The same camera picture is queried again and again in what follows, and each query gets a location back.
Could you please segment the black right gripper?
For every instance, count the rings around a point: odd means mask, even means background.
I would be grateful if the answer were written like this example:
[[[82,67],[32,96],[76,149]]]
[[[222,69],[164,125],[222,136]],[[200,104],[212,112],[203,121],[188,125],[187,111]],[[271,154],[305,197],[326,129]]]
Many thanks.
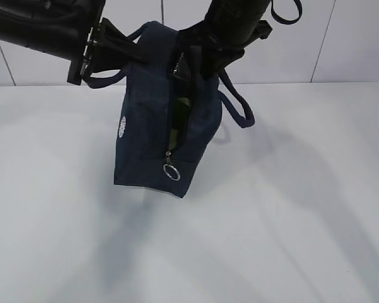
[[[206,17],[180,30],[176,42],[176,93],[196,95],[201,87],[200,75],[204,80],[213,77],[242,58],[247,46],[267,39],[271,32],[265,20],[229,17]]]

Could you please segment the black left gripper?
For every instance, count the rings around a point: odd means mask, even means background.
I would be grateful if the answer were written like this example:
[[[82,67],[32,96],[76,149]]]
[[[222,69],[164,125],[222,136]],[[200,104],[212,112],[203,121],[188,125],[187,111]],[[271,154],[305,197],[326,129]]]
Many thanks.
[[[81,85],[94,73],[121,70],[130,62],[148,62],[139,46],[111,25],[107,18],[101,18],[83,33],[77,55],[69,66],[69,84]]]

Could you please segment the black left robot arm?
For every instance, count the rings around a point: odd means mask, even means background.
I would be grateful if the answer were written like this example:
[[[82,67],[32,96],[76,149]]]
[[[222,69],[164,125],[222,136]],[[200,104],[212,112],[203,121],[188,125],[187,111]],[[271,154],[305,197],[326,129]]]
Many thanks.
[[[131,62],[146,64],[135,43],[102,17],[105,1],[0,1],[0,40],[70,61],[67,82],[92,88],[125,77]]]

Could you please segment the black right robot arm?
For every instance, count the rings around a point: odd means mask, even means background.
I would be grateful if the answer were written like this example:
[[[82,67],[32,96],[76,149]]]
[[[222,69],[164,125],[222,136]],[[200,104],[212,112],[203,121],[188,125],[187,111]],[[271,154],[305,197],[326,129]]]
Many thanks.
[[[220,76],[245,48],[272,32],[262,20],[270,1],[212,1],[202,21],[178,31],[171,54],[174,91],[191,98],[198,80]]]

